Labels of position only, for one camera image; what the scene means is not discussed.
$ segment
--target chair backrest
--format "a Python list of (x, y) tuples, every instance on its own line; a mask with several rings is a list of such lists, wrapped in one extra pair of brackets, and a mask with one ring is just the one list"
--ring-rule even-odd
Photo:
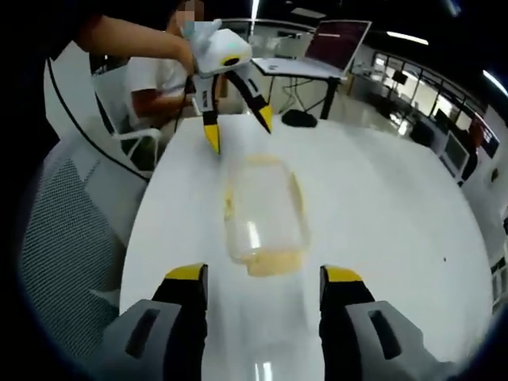
[(116, 133), (129, 132), (129, 114), (125, 104), (125, 75), (122, 66), (93, 76), (95, 93)]
[[(85, 363), (118, 315), (91, 291), (118, 288), (125, 258), (125, 244), (102, 212), (104, 205), (93, 198), (101, 184), (116, 194), (124, 193), (126, 184), (114, 189), (114, 183), (97, 176), (115, 177), (121, 171), (124, 178), (132, 176), (133, 187), (142, 182), (105, 160), (81, 137), (54, 147), (34, 181), (21, 249), (21, 283), (41, 325), (63, 353)], [(140, 198), (133, 202), (139, 205)]]

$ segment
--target desk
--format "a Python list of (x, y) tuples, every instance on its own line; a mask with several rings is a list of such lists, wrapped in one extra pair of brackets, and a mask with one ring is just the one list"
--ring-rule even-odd
[(326, 89), (325, 101), (321, 110), (321, 119), (328, 119), (330, 109), (332, 107), (333, 97), (339, 83), (345, 80), (346, 74), (337, 74), (335, 71), (328, 70), (301, 60), (289, 60), (285, 58), (254, 58), (252, 62), (263, 75), (271, 76), (270, 90), (268, 101), (271, 97), (271, 89), (275, 77), (290, 77), (315, 79), (317, 81), (325, 81), (328, 83)]
[[(219, 116), (219, 122), (222, 156), (210, 149), (200, 118), (186, 119), (163, 154), (130, 237), (120, 313), (151, 298), (172, 268), (206, 262), (203, 380), (244, 379), (247, 344), (274, 344), (283, 335), (284, 350), (271, 356), (290, 364), (284, 379), (323, 379), (319, 267), (335, 264), (357, 271), (377, 300), (405, 314), (439, 360), (461, 359), (483, 338), (492, 291), (482, 236), (460, 188), (430, 150), (331, 121), (293, 129), (275, 116), (272, 135), (250, 115)], [(300, 183), (311, 243), (306, 266), (292, 277), (249, 278), (228, 256), (228, 166), (254, 152), (282, 158)], [(261, 297), (249, 287), (274, 292)], [(248, 314), (246, 300), (254, 309)], [(281, 300), (285, 310), (268, 309)], [(287, 321), (256, 325), (265, 314)]]

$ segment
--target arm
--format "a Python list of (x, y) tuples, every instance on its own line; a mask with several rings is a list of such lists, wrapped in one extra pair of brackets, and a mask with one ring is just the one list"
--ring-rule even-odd
[(128, 21), (94, 17), (79, 30), (75, 42), (85, 52), (94, 54), (178, 60), (189, 74), (194, 72), (194, 57), (187, 41)]
[(191, 98), (167, 97), (154, 89), (133, 91), (133, 108), (138, 117), (175, 117), (180, 108), (192, 104)]

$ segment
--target white table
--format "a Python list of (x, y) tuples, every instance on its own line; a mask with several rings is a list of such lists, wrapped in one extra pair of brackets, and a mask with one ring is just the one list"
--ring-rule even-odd
[(253, 58), (252, 62), (265, 76), (271, 76), (270, 90), (268, 91), (268, 103), (271, 98), (271, 89), (275, 77), (304, 78), (325, 81), (328, 84), (321, 109), (321, 119), (328, 119), (333, 103), (335, 91), (341, 81), (345, 81), (347, 75), (325, 63), (312, 60), (290, 60), (287, 58)]
[[(254, 363), (271, 367), (273, 379), (323, 379), (319, 267), (335, 264), (357, 271), (377, 300), (405, 314), (439, 360), (459, 360), (481, 340), (491, 315), (487, 254), (460, 188), (430, 150), (331, 121), (292, 129), (275, 116), (272, 135), (250, 115), (219, 122), (222, 156), (193, 118), (161, 158), (130, 238), (121, 313), (151, 298), (172, 268), (204, 261), (203, 380), (249, 379)], [(255, 152), (281, 157), (302, 188), (311, 245), (297, 275), (249, 278), (229, 260), (227, 169)]]

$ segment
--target gray mesh chair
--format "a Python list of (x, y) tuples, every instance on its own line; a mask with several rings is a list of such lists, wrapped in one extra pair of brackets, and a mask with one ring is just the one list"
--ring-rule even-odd
[[(116, 186), (107, 179), (115, 179)], [(22, 245), (21, 280), (56, 345), (86, 363), (118, 315), (117, 308), (91, 292), (121, 274), (125, 238), (113, 219), (130, 218), (124, 225), (132, 228), (146, 183), (76, 136), (54, 147), (37, 181)], [(104, 202), (108, 191), (124, 200)], [(133, 210), (126, 214), (115, 208)]]

